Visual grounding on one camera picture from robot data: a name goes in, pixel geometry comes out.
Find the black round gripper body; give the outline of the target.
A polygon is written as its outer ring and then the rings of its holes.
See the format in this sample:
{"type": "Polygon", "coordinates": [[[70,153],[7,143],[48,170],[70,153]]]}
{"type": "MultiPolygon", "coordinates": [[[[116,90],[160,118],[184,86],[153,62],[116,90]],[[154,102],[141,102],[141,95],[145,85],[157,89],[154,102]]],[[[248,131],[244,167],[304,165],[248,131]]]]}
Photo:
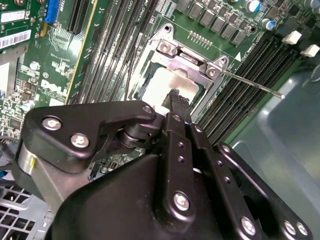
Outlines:
{"type": "Polygon", "coordinates": [[[51,240],[225,240],[203,173],[165,182],[158,156],[140,157],[72,193],[51,240]]]}

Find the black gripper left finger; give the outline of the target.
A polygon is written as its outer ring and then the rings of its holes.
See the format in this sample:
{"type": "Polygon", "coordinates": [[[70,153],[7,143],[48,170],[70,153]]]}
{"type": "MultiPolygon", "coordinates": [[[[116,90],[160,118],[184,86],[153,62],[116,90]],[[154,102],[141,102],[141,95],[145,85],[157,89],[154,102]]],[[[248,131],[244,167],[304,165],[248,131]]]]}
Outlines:
{"type": "Polygon", "coordinates": [[[178,109],[179,91],[163,101],[169,111],[156,113],[141,100],[41,107],[23,125],[25,163],[43,198],[57,209],[80,188],[140,157],[157,156],[164,182],[176,170],[193,172],[187,122],[178,109]]]}

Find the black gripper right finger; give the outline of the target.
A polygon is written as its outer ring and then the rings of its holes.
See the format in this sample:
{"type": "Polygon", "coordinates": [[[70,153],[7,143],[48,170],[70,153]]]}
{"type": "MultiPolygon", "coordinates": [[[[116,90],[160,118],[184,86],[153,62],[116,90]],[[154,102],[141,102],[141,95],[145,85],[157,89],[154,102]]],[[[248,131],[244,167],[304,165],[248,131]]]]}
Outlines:
{"type": "Polygon", "coordinates": [[[191,122],[189,100],[178,96],[192,150],[208,183],[225,240],[311,240],[312,231],[272,188],[227,144],[211,146],[191,122]]]}

